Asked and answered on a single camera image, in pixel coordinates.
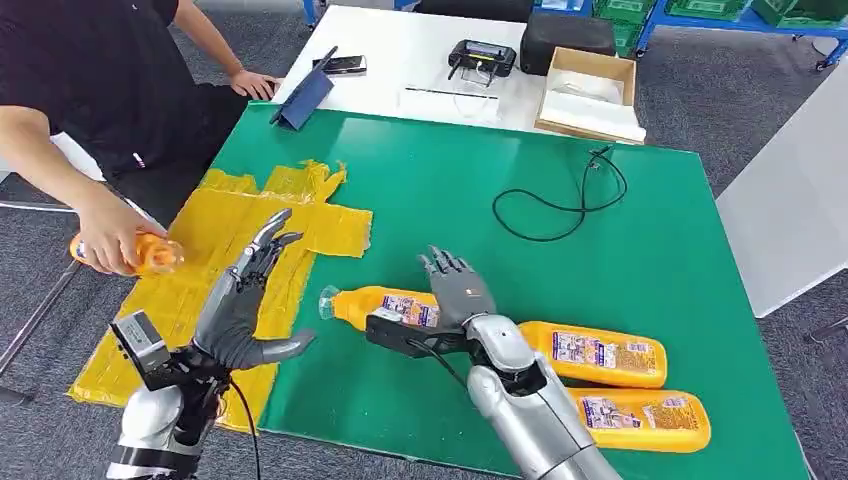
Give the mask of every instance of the green mat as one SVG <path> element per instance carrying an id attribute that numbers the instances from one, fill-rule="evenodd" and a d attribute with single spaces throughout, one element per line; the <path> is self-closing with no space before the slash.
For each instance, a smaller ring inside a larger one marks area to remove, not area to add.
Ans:
<path id="1" fill-rule="evenodd" d="M 252 105 L 214 167 L 262 185 L 274 165 L 344 162 L 348 183 L 332 202 L 374 212 L 362 259 L 319 256 L 295 329 L 318 339 L 281 364 L 261 419 L 268 431 L 508 475 L 518 473 L 464 388 L 435 360 L 368 344 L 338 320 L 321 320 L 327 285 L 427 290 L 416 254 L 428 244 L 466 257 L 502 313 L 656 338 L 669 356 L 667 388 L 697 395 L 710 416 L 709 446 L 694 454 L 605 450 L 625 479 L 803 479 L 806 473 L 765 349 L 697 155 L 616 146 L 630 190 L 591 214 L 571 237 L 520 240 L 499 226 L 491 201 L 526 188 L 576 205 L 587 151 L 567 137 L 317 111 L 301 132 L 268 125 Z M 590 201 L 616 185 L 592 172 Z M 526 199 L 504 202 L 523 232 L 565 230 L 574 215 Z M 448 360 L 461 372 L 468 361 Z"/>

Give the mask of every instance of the black cable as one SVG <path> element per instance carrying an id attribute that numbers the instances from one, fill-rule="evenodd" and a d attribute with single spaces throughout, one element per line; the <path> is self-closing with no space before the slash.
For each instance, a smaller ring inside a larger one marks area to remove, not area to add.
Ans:
<path id="1" fill-rule="evenodd" d="M 451 366 L 450 366 L 450 364 L 448 363 L 448 361 L 447 361 L 447 360 L 445 360 L 445 358 L 444 358 L 444 357 L 442 357 L 442 354 L 440 354 L 439 352 L 437 352 L 437 351 L 433 350 L 433 349 L 432 349 L 429 345 L 427 345 L 426 343 L 420 342 L 420 341 L 418 341 L 418 340 L 416 340 L 416 339 L 414 339 L 414 338 L 407 338 L 407 339 L 406 339 L 406 343 L 408 343 L 408 344 L 412 345 L 413 347 L 415 347 L 415 348 L 417 348 L 417 349 L 421 350 L 422 352 L 424 352 L 424 353 L 426 353 L 426 354 L 428 354 L 428 355 L 432 356 L 432 357 L 433 357 L 433 358 L 435 358 L 436 360 L 438 360 L 438 361 L 439 361 L 439 363 L 441 363 L 441 364 L 442 364 L 442 366 L 443 366 L 443 367 L 445 367 L 445 370 L 447 370 L 447 371 L 448 371 L 448 373 L 450 373 L 450 374 L 451 374 L 451 376 L 454 378 L 454 380 L 456 380 L 457 382 L 459 382 L 459 384 L 462 386 L 462 388 L 465 388 L 465 381 L 463 381 L 463 380 L 462 380 L 462 377 L 460 377 L 460 376 L 459 376 L 459 374 L 458 374 L 458 373 L 456 373 L 456 370 L 454 370 L 454 369 L 453 369 L 453 367 L 451 367 Z"/>
<path id="2" fill-rule="evenodd" d="M 259 442 L 256 440 L 256 427 L 253 425 L 253 415 L 250 413 L 250 406 L 247 404 L 244 393 L 241 392 L 241 389 L 232 379 L 230 379 L 230 383 L 233 384 L 233 388 L 239 394 L 241 403 L 244 405 L 244 411 L 247 412 L 247 421 L 250 423 L 250 435 L 253 437 L 253 455 L 256 457 L 256 480 L 262 480 L 262 471 L 259 468 Z"/>
<path id="3" fill-rule="evenodd" d="M 589 151 L 589 153 L 592 155 L 592 158 L 589 159 L 589 161 L 586 163 L 586 167 L 583 169 L 583 178 L 580 181 L 580 192 L 579 192 L 579 194 L 580 194 L 580 206 L 579 207 L 565 207 L 565 206 L 562 206 L 562 205 L 557 205 L 556 203 L 549 202 L 549 201 L 545 200 L 544 198 L 540 197 L 539 195 L 537 195 L 533 192 L 530 192 L 528 190 L 524 190 L 522 188 L 512 188 L 512 189 L 505 190 L 505 191 L 499 193 L 495 197 L 495 199 L 492 200 L 492 213 L 495 214 L 495 219 L 509 233 L 515 235 L 518 238 L 521 238 L 523 240 L 528 240 L 528 241 L 531 241 L 531 242 L 555 242 L 557 240 L 562 240 L 563 238 L 571 235 L 572 233 L 577 231 L 578 228 L 580 228 L 580 225 L 583 224 L 583 220 L 586 219 L 587 213 L 598 212 L 598 211 L 603 210 L 607 207 L 610 207 L 613 204 L 617 203 L 622 198 L 624 198 L 624 194 L 627 193 L 627 179 L 624 178 L 624 174 L 621 173 L 621 170 L 619 170 L 618 167 L 614 163 L 612 163 L 612 161 L 609 158 L 606 157 L 606 153 L 608 151 L 610 151 L 611 149 L 612 149 L 612 146 L 608 145 L 608 146 L 606 146 L 606 147 L 604 147 L 600 150 L 590 150 Z M 589 177 L 590 170 L 592 170 L 592 168 L 594 168 L 597 165 L 596 164 L 597 160 L 601 160 L 604 163 L 606 163 L 607 165 L 609 165 L 610 167 L 612 167 L 613 171 L 616 174 L 615 180 L 616 180 L 616 183 L 619 186 L 619 193 L 612 200 L 609 200 L 608 202 L 605 202 L 601 205 L 597 205 L 597 206 L 594 206 L 594 207 L 587 207 L 586 206 L 586 180 Z M 571 228 L 569 228 L 568 230 L 565 231 L 565 233 L 561 233 L 561 234 L 555 235 L 553 237 L 533 237 L 533 236 L 530 236 L 530 235 L 525 235 L 521 232 L 516 231 L 514 228 L 510 227 L 509 225 L 507 225 L 506 221 L 504 221 L 503 217 L 501 217 L 500 212 L 498 212 L 498 202 L 501 199 L 503 199 L 504 197 L 506 197 L 508 195 L 512 195 L 512 194 L 526 195 L 526 196 L 538 201 L 539 203 L 542 203 L 543 205 L 546 205 L 546 206 L 553 208 L 555 210 L 559 210 L 561 212 L 579 213 L 580 217 L 577 219 L 577 222 L 575 222 L 574 225 L 571 226 Z"/>

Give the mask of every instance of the black bag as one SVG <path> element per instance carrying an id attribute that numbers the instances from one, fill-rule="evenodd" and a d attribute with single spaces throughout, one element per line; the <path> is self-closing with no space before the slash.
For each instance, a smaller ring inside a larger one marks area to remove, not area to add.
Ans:
<path id="1" fill-rule="evenodd" d="M 601 18 L 533 12 L 521 36 L 521 71 L 547 75 L 554 48 L 615 55 L 612 22 Z"/>

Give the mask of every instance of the person's hand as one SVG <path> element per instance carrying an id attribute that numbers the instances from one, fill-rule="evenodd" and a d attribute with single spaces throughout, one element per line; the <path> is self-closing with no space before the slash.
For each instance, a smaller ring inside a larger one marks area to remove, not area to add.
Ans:
<path id="1" fill-rule="evenodd" d="M 168 234 L 106 190 L 93 194 L 76 210 L 86 263 L 98 272 L 132 275 L 132 269 L 141 262 L 135 248 L 136 234 Z"/>
<path id="2" fill-rule="evenodd" d="M 418 259 L 430 278 L 430 290 L 439 303 L 439 326 L 455 328 L 480 313 L 497 313 L 495 300 L 480 275 L 462 258 L 430 246 L 432 261 Z"/>
<path id="3" fill-rule="evenodd" d="M 254 100 L 271 100 L 274 97 L 277 79 L 260 73 L 241 69 L 230 75 L 230 86 L 242 97 L 250 95 Z"/>

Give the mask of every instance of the yellow tape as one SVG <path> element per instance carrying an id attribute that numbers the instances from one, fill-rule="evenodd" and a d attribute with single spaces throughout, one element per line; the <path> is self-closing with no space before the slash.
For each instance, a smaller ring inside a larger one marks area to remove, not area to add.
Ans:
<path id="1" fill-rule="evenodd" d="M 259 309 L 258 338 L 291 334 L 315 254 L 361 257 L 369 244 L 371 212 L 328 205 L 326 200 L 345 181 L 345 170 L 332 175 L 327 165 L 305 162 L 302 169 L 277 167 L 259 192 L 252 177 L 210 170 L 192 193 L 170 229 L 186 262 L 170 275 L 141 278 L 118 316 L 144 309 L 171 347 L 191 340 L 197 315 L 213 283 L 241 254 L 268 218 L 292 209 L 286 231 L 304 232 L 288 246 L 268 279 Z M 233 373 L 258 422 L 271 392 L 276 365 Z M 68 394 L 77 401 L 123 406 L 141 384 L 129 361 L 107 332 Z M 248 431 L 247 415 L 233 391 L 224 395 L 227 410 L 220 425 Z"/>

